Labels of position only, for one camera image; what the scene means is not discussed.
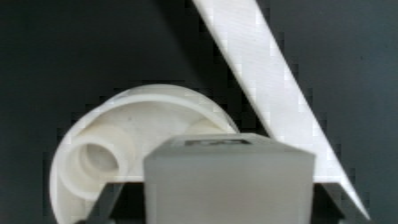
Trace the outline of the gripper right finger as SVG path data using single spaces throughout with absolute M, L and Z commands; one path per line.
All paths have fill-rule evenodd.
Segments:
M 362 213 L 337 183 L 314 184 L 308 224 L 362 224 Z

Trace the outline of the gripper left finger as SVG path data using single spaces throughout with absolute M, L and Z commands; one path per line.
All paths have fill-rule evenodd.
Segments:
M 143 184 L 108 183 L 85 219 L 74 224 L 145 224 Z

